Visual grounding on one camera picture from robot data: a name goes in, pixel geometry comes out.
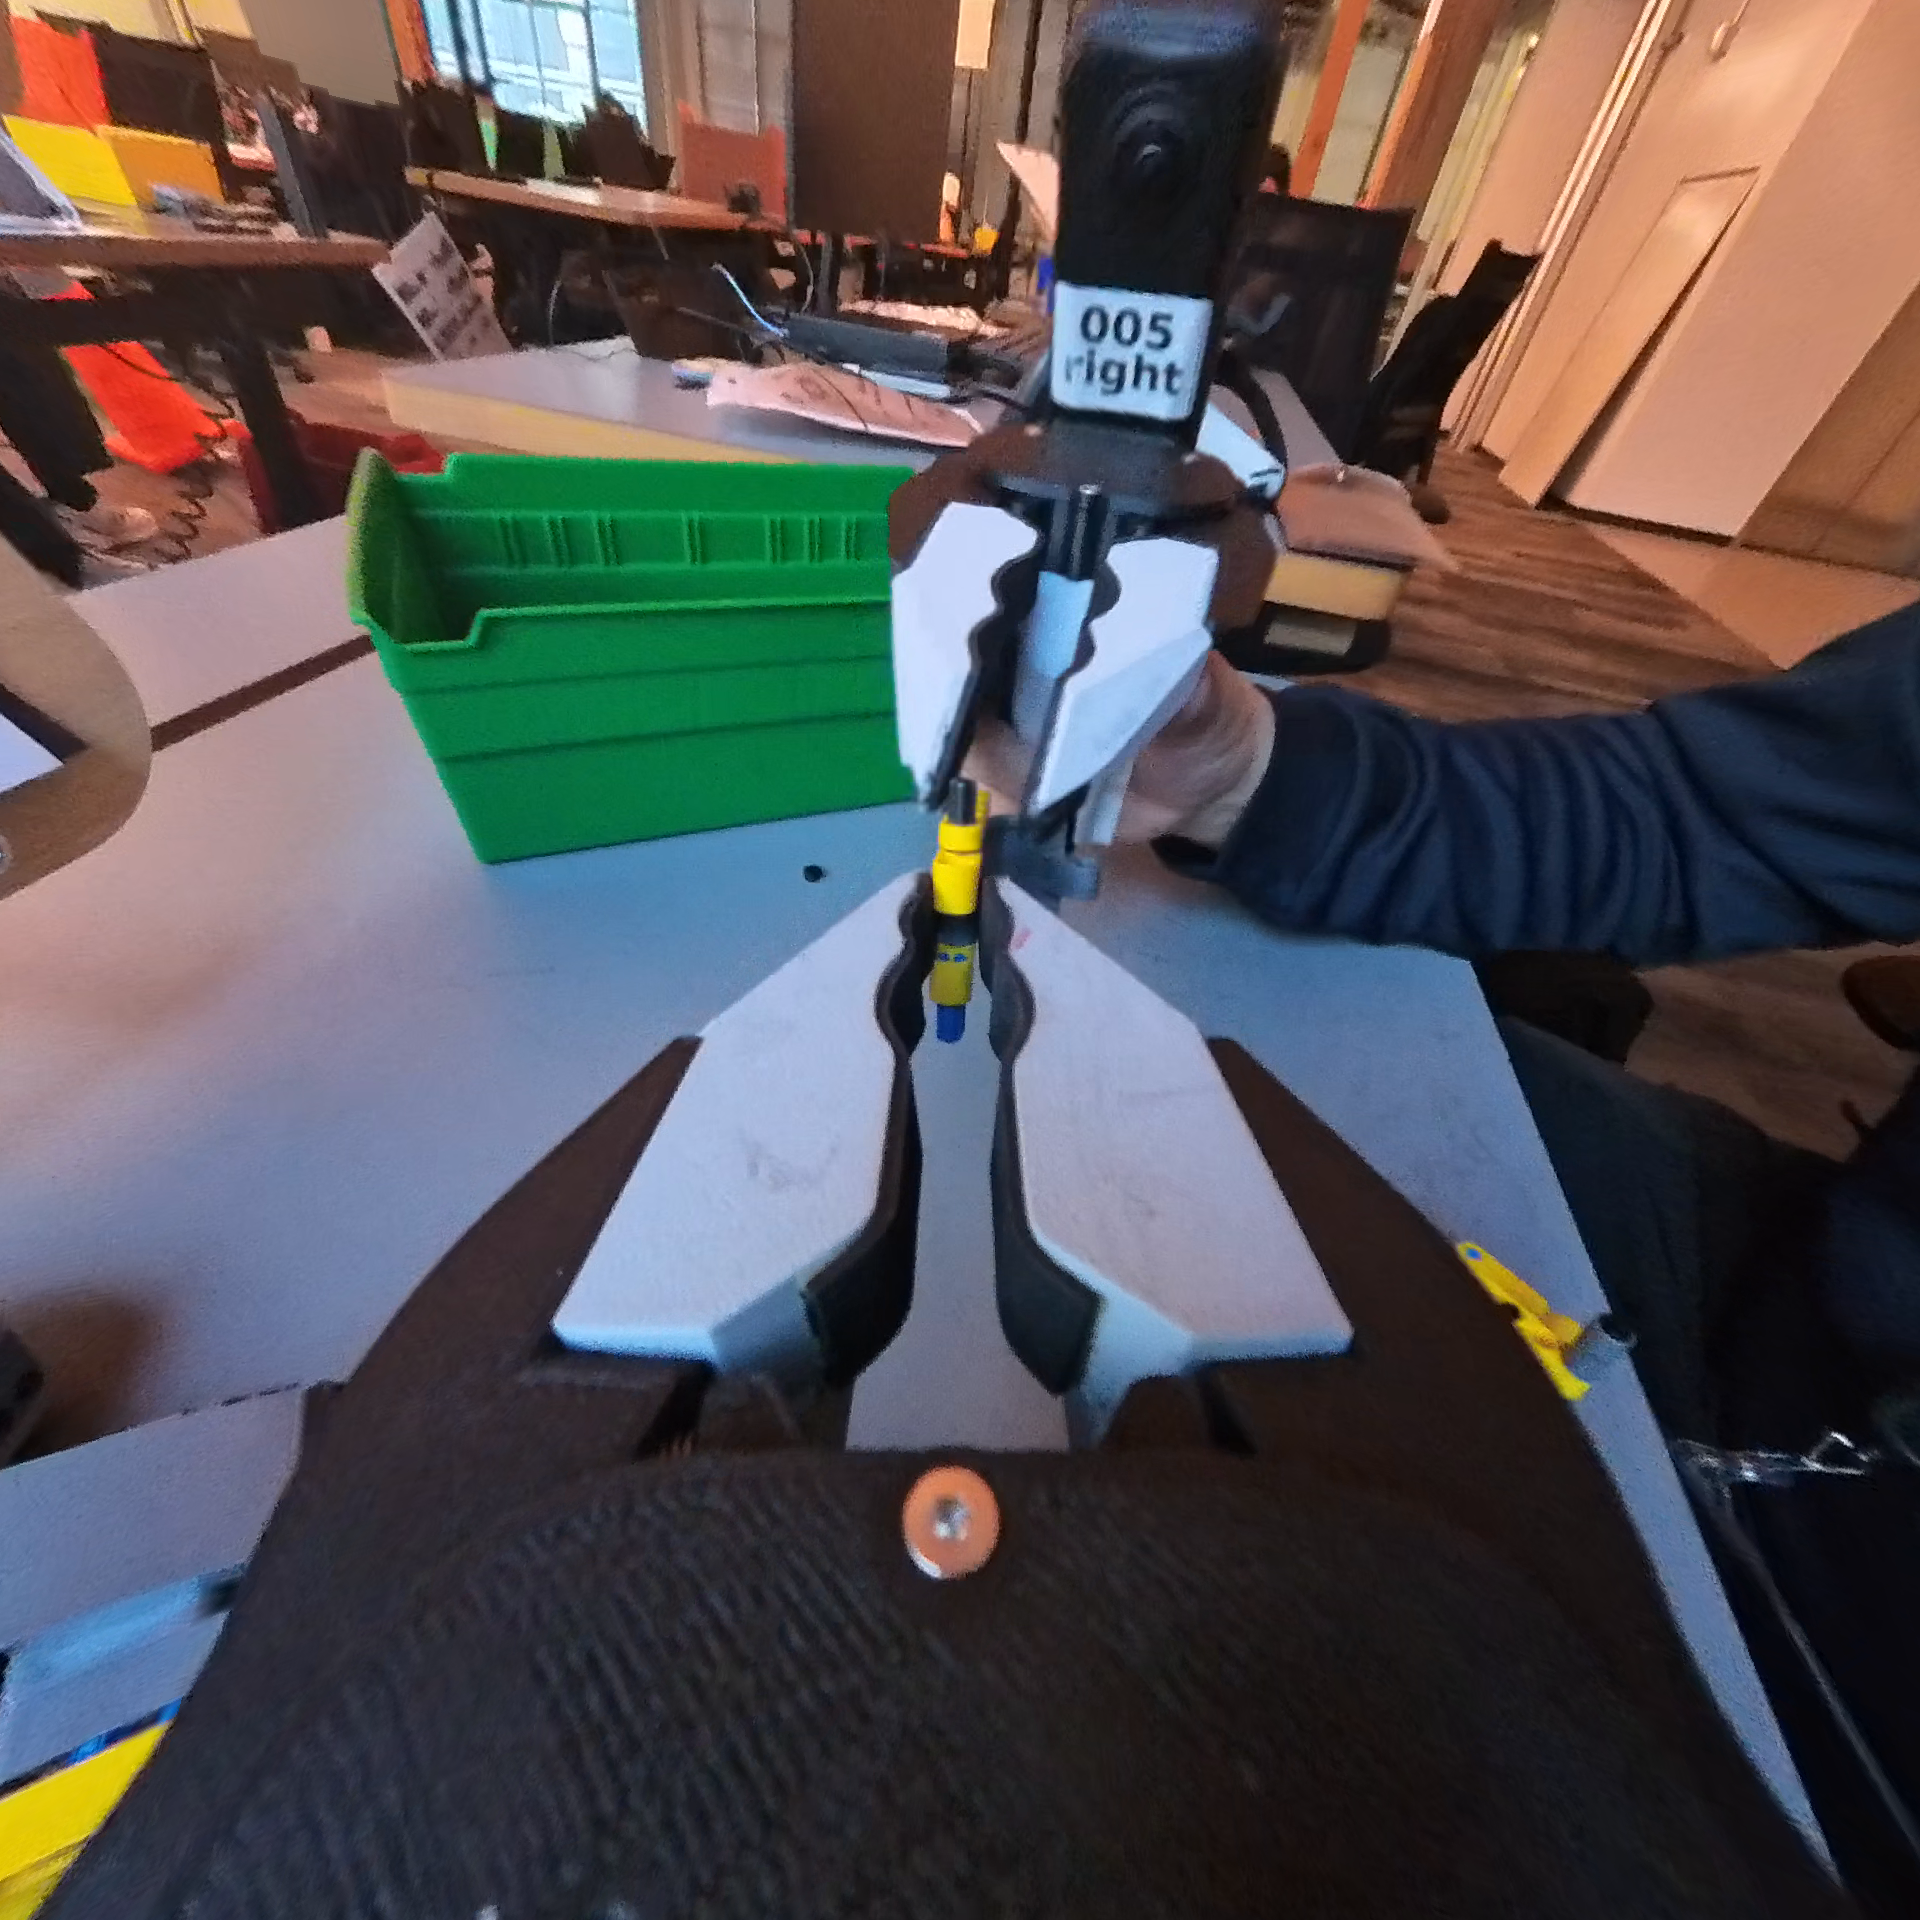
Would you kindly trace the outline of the person's right forearm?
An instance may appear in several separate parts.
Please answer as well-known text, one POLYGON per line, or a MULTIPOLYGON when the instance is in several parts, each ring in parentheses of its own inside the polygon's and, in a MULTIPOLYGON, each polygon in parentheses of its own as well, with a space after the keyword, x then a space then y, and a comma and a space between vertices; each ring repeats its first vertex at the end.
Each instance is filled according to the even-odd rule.
POLYGON ((1157 842, 1276 927, 1635 968, 1915 943, 1915 607, 1614 714, 1272 692, 1274 759, 1225 848, 1157 842))

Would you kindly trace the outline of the black yellow toy block vehicle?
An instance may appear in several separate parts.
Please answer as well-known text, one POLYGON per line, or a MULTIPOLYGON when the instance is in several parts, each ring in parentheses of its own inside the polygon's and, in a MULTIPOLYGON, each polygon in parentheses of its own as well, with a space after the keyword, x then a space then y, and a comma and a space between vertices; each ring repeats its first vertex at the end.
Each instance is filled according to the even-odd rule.
POLYGON ((337 1391, 282 1388, 4 1468, 4 1916, 48 1901, 169 1730, 337 1391))

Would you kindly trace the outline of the patterned paper sheet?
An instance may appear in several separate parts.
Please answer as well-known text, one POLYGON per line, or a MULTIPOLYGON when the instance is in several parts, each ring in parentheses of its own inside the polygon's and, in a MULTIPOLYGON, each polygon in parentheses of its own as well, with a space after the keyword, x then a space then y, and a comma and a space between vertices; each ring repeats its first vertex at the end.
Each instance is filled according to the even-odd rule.
POLYGON ((984 424, 946 399, 888 389, 845 368, 785 364, 778 368, 728 365, 710 372, 707 402, 785 416, 866 440, 899 440, 925 447, 964 447, 984 424))

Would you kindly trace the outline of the black office chair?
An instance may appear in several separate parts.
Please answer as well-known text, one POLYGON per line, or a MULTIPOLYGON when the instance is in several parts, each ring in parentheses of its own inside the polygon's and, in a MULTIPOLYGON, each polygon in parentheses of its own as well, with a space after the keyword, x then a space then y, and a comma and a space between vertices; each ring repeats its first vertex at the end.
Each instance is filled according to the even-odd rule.
POLYGON ((1451 519, 1432 474, 1454 389, 1539 260, 1488 242, 1456 292, 1435 295, 1410 318, 1368 385, 1352 463, 1401 480, 1428 525, 1451 519))

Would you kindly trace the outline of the flat cardboard box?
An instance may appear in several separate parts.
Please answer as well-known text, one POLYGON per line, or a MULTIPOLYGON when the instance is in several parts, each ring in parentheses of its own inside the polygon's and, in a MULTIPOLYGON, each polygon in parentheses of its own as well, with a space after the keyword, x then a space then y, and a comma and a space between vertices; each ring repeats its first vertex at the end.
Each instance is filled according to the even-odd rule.
POLYGON ((1276 517, 1294 552, 1392 569, 1456 567, 1404 481, 1373 469, 1342 461, 1292 466, 1276 517))

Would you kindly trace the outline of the yellow block frame assembly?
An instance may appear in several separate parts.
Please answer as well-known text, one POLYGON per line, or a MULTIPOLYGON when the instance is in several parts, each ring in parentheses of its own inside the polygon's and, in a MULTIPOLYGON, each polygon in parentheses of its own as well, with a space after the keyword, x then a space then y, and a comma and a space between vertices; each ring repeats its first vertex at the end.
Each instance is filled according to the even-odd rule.
POLYGON ((1501 1309, 1521 1342, 1565 1404, 1585 1400, 1593 1384, 1635 1351, 1637 1338, 1611 1311, 1577 1319, 1554 1306, 1533 1284, 1484 1245, 1454 1245, 1480 1288, 1501 1309))

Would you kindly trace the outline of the grey desk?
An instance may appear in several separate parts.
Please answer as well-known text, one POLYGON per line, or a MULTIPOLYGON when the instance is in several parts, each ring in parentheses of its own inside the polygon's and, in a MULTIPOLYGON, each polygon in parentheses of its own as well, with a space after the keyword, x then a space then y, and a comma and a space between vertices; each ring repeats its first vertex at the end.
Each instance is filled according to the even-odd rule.
MULTIPOLYGON (((131 823, 4 901, 4 1306, 57 1430, 346 1374, 481 1213, 644 1066, 928 855, 915 806, 483 866, 346 607, 337 519, 77 591, 157 746, 131 823), (804 885, 806 861, 830 878, 804 885)), ((1260 1058, 1449 1240, 1603 1309, 1464 965, 1292 941, 1150 852, 1070 921, 1260 1058)), ((986 1013, 915 1058, 930 1279, 858 1449, 1056 1449, 992 1300, 986 1013)), ((1722 1711, 1825 1854, 1621 1361, 1577 1407, 1722 1711)))

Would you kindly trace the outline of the yellow storage bin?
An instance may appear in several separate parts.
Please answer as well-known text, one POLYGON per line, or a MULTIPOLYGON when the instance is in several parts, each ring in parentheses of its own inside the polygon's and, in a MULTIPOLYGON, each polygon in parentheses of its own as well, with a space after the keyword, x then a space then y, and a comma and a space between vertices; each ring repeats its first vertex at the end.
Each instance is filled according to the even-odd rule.
POLYGON ((6 113, 4 129, 26 160, 69 199, 90 206, 153 208, 161 186, 226 202, 211 145, 138 128, 80 128, 6 113))

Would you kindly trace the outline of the small black yellow block assembly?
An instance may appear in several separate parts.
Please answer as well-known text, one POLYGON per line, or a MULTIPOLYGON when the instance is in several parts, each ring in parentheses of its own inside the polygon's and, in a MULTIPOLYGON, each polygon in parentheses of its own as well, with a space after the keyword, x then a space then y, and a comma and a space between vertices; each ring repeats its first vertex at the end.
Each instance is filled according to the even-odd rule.
POLYGON ((989 880, 1011 880, 1045 904, 1093 898, 1098 861, 1072 840, 1072 825, 1034 825, 992 815, 986 784, 948 781, 928 866, 933 956, 928 1004, 933 1036, 956 1045, 966 1036, 976 981, 980 914, 989 880))

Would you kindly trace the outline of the grey background table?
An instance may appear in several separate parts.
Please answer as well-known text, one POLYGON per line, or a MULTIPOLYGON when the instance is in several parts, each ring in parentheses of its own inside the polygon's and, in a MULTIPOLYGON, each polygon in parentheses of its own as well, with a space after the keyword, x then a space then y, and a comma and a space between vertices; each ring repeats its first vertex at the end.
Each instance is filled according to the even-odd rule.
MULTIPOLYGON (((1286 445, 1286 469, 1333 461, 1333 445, 1284 374, 1257 369, 1286 445)), ((709 407, 669 361, 626 341, 421 364, 385 374, 392 417, 438 440, 540 456, 725 463, 888 463, 924 471, 938 447, 854 439, 785 416, 709 407)), ((1412 581, 1449 569, 1368 567, 1289 551, 1283 542, 1267 598, 1280 607, 1392 617, 1412 581)))

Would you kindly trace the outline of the red storage bin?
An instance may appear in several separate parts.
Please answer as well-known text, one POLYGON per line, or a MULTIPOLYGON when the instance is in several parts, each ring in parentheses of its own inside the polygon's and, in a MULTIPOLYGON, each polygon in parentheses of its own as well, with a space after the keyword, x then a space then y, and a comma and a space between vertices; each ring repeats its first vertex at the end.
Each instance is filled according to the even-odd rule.
POLYGON ((64 32, 2 7, 2 113, 97 129, 113 120, 86 29, 64 32))

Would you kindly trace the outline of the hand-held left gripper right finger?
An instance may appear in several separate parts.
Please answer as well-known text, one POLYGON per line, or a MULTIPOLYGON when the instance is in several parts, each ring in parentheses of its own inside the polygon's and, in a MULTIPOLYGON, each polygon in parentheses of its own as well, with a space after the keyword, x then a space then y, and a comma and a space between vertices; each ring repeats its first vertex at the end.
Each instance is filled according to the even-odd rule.
POLYGON ((1202 1030, 1009 880, 984 895, 1000 1325, 1070 1428, 1353 1324, 1202 1030))

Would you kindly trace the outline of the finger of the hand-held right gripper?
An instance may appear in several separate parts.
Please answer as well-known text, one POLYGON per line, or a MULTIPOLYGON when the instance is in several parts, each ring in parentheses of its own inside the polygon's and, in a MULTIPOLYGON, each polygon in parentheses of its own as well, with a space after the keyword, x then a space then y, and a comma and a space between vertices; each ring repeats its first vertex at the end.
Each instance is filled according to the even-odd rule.
POLYGON ((1025 810, 1036 750, 1014 719, 1040 532, 979 503, 938 510, 892 581, 897 745, 916 798, 984 776, 1000 813, 1025 810))
POLYGON ((1019 654, 1026 820, 1118 823, 1141 750, 1202 676, 1213 588, 1217 551, 1177 536, 1118 542, 1093 581, 1040 575, 1019 654))

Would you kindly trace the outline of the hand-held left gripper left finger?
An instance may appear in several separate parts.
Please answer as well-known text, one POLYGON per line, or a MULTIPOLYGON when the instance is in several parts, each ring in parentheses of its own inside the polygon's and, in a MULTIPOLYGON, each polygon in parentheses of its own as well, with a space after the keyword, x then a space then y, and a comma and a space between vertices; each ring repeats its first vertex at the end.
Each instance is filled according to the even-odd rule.
POLYGON ((884 1274, 920 1133, 922 878, 894 878, 698 1036, 554 1311, 572 1353, 858 1376, 899 1332, 884 1274))

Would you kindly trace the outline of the pale wooden boards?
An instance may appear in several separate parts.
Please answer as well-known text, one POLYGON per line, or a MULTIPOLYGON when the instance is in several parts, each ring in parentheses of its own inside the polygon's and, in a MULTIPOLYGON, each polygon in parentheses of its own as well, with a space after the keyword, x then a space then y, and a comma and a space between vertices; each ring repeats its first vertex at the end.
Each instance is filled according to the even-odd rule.
POLYGON ((1915 296, 1914 2, 1553 4, 1442 276, 1537 254, 1451 398, 1456 447, 1523 450, 1595 396, 1603 338, 1691 208, 1688 288, 1546 487, 1574 511, 1737 538, 1915 296))

